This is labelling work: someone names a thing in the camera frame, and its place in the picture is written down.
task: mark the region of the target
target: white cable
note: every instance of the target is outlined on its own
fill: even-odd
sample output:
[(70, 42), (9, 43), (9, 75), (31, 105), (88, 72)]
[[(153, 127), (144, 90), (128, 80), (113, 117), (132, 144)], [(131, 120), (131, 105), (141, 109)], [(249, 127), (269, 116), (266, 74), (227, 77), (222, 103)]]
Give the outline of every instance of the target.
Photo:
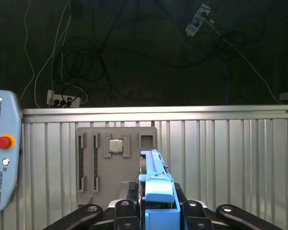
[(30, 6), (31, 6), (31, 0), (29, 0), (28, 2), (28, 7), (27, 7), (27, 10), (24, 14), (24, 27), (25, 27), (25, 42), (24, 42), (24, 51), (25, 51), (25, 54), (27, 56), (27, 59), (29, 61), (29, 64), (30, 64), (30, 67), (32, 69), (32, 79), (29, 81), (29, 83), (27, 84), (27, 86), (25, 87), (21, 97), (19, 100), (21, 100), (23, 97), (24, 97), (24, 93), (26, 92), (26, 90), (28, 89), (29, 85), (32, 83), (32, 81), (34, 80), (34, 77), (35, 77), (35, 72), (34, 72), (34, 68), (33, 68), (33, 65), (32, 65), (32, 62), (31, 62), (31, 59), (29, 57), (29, 54), (28, 54), (28, 50), (27, 50), (27, 43), (28, 43), (28, 26), (27, 26), (27, 22), (26, 22), (26, 18), (27, 18), (27, 15), (28, 15), (28, 12), (29, 12), (29, 9), (30, 9)]
[(69, 0), (68, 0), (68, 2), (67, 2), (66, 6), (64, 7), (63, 12), (62, 12), (62, 15), (61, 15), (61, 18), (60, 18), (60, 22), (59, 22), (59, 25), (58, 25), (58, 28), (57, 28), (57, 33), (56, 33), (56, 38), (55, 38), (55, 41), (54, 41), (52, 53), (51, 53), (50, 57), (48, 58), (48, 60), (46, 61), (46, 63), (44, 64), (44, 66), (42, 67), (42, 69), (40, 70), (40, 72), (37, 74), (36, 79), (35, 79), (35, 84), (34, 84), (34, 101), (35, 101), (35, 104), (36, 104), (36, 106), (37, 106), (38, 108), (40, 108), (40, 107), (38, 106), (37, 101), (36, 101), (36, 85), (37, 85), (37, 80), (38, 80), (38, 77), (40, 76), (41, 72), (44, 70), (44, 68), (46, 67), (46, 65), (48, 64), (48, 62), (50, 61), (50, 59), (51, 59), (52, 56), (54, 55), (54, 51), (55, 51), (56, 46), (57, 46), (57, 38), (58, 38), (58, 33), (59, 33), (60, 25), (61, 25), (61, 23), (62, 23), (63, 15), (64, 15), (64, 13), (65, 13), (68, 5), (69, 5)]
[[(210, 22), (208, 22), (208, 21), (206, 21), (206, 22), (211, 26), (211, 28), (214, 30), (214, 32), (215, 32), (217, 35), (221, 36), (220, 33), (215, 29), (215, 27), (214, 27)], [(255, 73), (256, 73), (256, 74), (260, 77), (260, 79), (266, 84), (266, 86), (267, 86), (267, 88), (268, 88), (271, 96), (273, 97), (273, 99), (274, 99), (277, 103), (281, 104), (281, 102), (273, 95), (273, 93), (272, 93), (272, 91), (271, 91), (270, 86), (268, 85), (268, 83), (267, 83), (267, 82), (264, 80), (264, 78), (259, 74), (259, 72), (255, 69), (255, 67), (248, 61), (248, 59), (247, 59), (232, 43), (230, 43), (230, 42), (229, 42), (228, 40), (226, 40), (226, 39), (224, 39), (224, 41), (226, 41), (231, 47), (233, 47), (233, 48), (244, 58), (244, 60), (246, 60), (246, 62), (251, 66), (251, 68), (255, 71)]]

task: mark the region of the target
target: blue component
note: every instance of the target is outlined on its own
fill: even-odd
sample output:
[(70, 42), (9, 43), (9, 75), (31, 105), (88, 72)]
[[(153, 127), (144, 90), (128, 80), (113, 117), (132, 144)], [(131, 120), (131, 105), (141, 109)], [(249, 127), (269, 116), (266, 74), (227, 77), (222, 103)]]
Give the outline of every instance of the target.
[(0, 90), (0, 137), (11, 135), (14, 139), (11, 149), (0, 149), (0, 211), (8, 205), (17, 182), (21, 118), (16, 95)]
[(175, 203), (172, 209), (147, 209), (145, 210), (146, 230), (179, 230), (180, 229), (180, 206), (177, 198), (175, 185), (172, 183)]
[(140, 175), (139, 181), (145, 179), (145, 201), (174, 203), (173, 181), (164, 169), (164, 160), (157, 150), (142, 151), (146, 156), (146, 175)]
[(164, 168), (164, 160), (157, 150), (142, 151), (146, 157), (147, 174), (139, 176), (145, 183), (145, 201), (172, 203), (170, 209), (146, 209), (146, 230), (179, 230), (180, 206), (173, 178)]

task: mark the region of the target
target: electrical outlet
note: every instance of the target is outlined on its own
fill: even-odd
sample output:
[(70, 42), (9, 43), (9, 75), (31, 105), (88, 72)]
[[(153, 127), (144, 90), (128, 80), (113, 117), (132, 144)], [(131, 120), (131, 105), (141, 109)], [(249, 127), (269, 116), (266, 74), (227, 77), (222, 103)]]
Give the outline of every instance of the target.
[(54, 91), (48, 90), (47, 104), (52, 105), (55, 108), (80, 107), (80, 97), (76, 98), (73, 96), (63, 95), (63, 99), (61, 94), (55, 94)]
[(185, 32), (187, 36), (194, 37), (196, 32), (200, 29), (201, 25), (205, 21), (205, 17), (202, 16), (202, 13), (206, 14), (206, 16), (210, 13), (211, 8), (206, 4), (202, 4), (194, 17), (192, 18), (192, 22), (187, 26)]

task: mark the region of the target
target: black cable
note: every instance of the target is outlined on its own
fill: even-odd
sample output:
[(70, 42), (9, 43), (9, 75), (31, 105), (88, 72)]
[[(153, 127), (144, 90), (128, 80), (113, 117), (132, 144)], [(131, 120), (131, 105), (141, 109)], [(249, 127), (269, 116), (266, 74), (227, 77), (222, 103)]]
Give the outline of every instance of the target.
[(129, 1), (129, 0), (125, 0), (125, 2), (123, 3), (123, 6), (121, 7), (121, 9), (120, 9), (118, 15), (116, 16), (116, 18), (115, 18), (115, 20), (114, 20), (114, 23), (112, 24), (112, 26), (111, 26), (109, 32), (108, 32), (107, 35), (106, 35), (106, 38), (104, 39), (103, 43), (101, 44), (101, 47), (100, 47), (100, 50), (99, 50), (99, 51), (102, 51), (103, 48), (105, 47), (105, 45), (106, 45), (106, 43), (107, 43), (107, 41), (108, 41), (108, 39), (109, 39), (109, 37), (110, 37), (112, 31), (113, 31), (113, 28), (115, 27), (116, 23), (117, 23), (118, 20), (120, 19), (120, 16), (122, 15), (122, 13), (123, 13), (123, 11), (124, 11), (124, 9), (125, 9), (125, 7), (126, 7), (128, 1)]

